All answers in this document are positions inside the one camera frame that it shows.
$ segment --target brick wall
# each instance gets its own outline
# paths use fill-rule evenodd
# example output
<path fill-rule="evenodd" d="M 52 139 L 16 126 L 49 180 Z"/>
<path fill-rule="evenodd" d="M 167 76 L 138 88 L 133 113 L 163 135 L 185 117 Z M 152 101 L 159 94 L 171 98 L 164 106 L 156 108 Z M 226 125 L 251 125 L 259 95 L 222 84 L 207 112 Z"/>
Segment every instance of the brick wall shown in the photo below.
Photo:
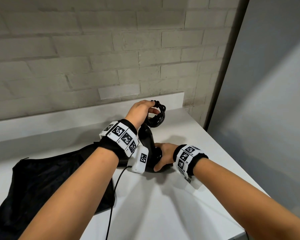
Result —
<path fill-rule="evenodd" d="M 204 125 L 239 1 L 0 0 L 0 120 L 184 91 Z"/>

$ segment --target black cloth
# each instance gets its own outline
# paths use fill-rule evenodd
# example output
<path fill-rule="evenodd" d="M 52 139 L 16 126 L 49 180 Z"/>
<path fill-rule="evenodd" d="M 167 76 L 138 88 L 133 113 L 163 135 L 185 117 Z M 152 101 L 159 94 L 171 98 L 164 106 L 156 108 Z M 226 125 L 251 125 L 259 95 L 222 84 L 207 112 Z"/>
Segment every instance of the black cloth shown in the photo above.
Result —
<path fill-rule="evenodd" d="M 0 206 L 0 240 L 17 240 L 45 202 L 97 147 L 95 142 L 63 155 L 19 161 L 12 169 L 8 196 Z M 96 213 L 110 209 L 113 197 L 111 179 Z"/>

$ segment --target gray wall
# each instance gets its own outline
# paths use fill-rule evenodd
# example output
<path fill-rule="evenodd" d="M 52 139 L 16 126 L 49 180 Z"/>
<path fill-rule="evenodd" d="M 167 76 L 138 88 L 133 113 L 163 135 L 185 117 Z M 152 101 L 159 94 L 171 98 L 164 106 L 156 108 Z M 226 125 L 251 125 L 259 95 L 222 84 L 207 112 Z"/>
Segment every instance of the gray wall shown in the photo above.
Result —
<path fill-rule="evenodd" d="M 300 0 L 250 0 L 208 133 L 300 217 Z"/>
<path fill-rule="evenodd" d="M 0 120 L 183 91 L 203 123 L 239 1 L 0 0 Z"/>

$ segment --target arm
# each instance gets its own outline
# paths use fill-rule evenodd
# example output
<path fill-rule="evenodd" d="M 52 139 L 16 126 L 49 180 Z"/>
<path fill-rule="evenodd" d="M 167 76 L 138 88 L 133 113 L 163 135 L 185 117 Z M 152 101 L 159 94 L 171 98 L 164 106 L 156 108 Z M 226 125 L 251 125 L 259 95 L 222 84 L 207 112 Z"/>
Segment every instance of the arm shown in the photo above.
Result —
<path fill-rule="evenodd" d="M 158 171 L 174 162 L 172 155 L 177 145 L 157 143 L 156 146 L 163 151 L 154 168 Z M 193 174 L 255 239 L 300 240 L 300 218 L 234 173 L 202 158 L 194 166 Z"/>
<path fill-rule="evenodd" d="M 134 104 L 125 119 L 139 128 L 148 112 L 159 113 L 151 108 L 154 104 L 146 100 Z M 95 213 L 118 162 L 113 151 L 97 148 L 56 190 L 19 239 L 79 239 Z"/>

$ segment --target cable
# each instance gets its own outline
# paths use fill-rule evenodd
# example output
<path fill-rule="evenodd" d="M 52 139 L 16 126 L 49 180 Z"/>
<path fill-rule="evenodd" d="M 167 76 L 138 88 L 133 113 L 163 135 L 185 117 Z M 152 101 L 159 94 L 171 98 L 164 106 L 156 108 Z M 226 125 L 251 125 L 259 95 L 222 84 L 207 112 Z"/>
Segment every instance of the cable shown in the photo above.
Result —
<path fill-rule="evenodd" d="M 249 235 L 248 235 L 248 233 L 247 233 L 247 231 L 245 230 L 245 232 L 246 232 L 246 234 L 247 234 L 247 238 L 248 238 L 248 240 L 250 240 L 250 238 L 249 238 Z"/>
<path fill-rule="evenodd" d="M 155 102 L 154 107 L 160 109 L 160 113 L 155 115 L 153 118 L 149 118 L 149 116 L 147 116 L 145 118 L 145 123 L 149 127 L 155 128 L 155 127 L 158 127 L 159 125 L 161 125 L 162 122 L 164 121 L 164 118 L 166 117 L 166 115 L 165 115 L 166 107 L 164 105 L 160 104 L 159 101 L 156 101 L 156 100 L 152 100 L 152 101 Z"/>
<path fill-rule="evenodd" d="M 114 192 L 113 192 L 113 203 L 112 203 L 112 206 L 111 206 L 110 218 L 109 218 L 109 225 L 108 225 L 107 236 L 105 237 L 105 240 L 108 239 L 108 234 L 109 234 L 109 229 L 110 229 L 110 223 L 111 223 L 111 216 L 112 216 L 112 209 L 113 209 L 113 206 L 114 206 L 114 204 L 115 204 L 115 193 L 116 193 L 116 188 L 117 188 L 117 185 L 118 185 L 118 183 L 119 183 L 119 180 L 120 180 L 121 175 L 124 173 L 124 170 L 126 170 L 127 168 L 132 168 L 132 166 L 126 166 L 126 167 L 122 170 L 122 172 L 121 172 L 121 174 L 120 174 L 120 176 L 119 176 L 119 178 L 118 178 L 118 180 L 117 180 L 117 183 L 115 184 L 115 187 L 114 187 Z"/>

